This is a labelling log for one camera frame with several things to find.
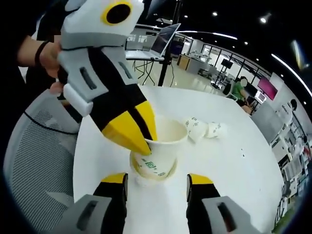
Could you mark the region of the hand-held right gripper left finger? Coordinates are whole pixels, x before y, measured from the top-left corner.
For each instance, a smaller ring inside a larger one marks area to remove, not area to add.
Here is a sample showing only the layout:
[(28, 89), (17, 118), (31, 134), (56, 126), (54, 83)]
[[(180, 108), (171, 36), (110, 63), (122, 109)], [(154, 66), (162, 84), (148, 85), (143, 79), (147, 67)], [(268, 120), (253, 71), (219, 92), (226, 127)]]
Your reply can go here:
[(101, 180), (92, 195), (84, 195), (67, 209), (52, 234), (121, 234), (127, 216), (128, 174)]

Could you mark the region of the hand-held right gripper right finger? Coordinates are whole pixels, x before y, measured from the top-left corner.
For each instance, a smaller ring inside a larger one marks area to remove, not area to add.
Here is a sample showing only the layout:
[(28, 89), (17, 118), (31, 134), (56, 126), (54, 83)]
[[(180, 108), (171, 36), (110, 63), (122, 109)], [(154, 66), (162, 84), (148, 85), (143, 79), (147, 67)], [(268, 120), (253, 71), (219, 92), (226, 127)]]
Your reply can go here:
[(187, 211), (191, 234), (259, 234), (251, 216), (228, 196), (221, 196), (212, 180), (187, 175)]

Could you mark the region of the person's left hand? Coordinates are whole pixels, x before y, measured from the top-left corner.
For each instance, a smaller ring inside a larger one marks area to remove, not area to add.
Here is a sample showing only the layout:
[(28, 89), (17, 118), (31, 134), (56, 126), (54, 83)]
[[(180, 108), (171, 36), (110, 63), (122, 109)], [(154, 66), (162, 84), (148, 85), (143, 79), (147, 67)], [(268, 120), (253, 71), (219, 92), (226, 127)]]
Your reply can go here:
[(60, 95), (63, 91), (63, 84), (59, 82), (58, 78), (60, 65), (57, 58), (60, 51), (61, 46), (58, 42), (49, 42), (44, 46), (39, 56), (42, 67), (49, 76), (56, 80), (50, 86), (50, 93), (54, 95)]

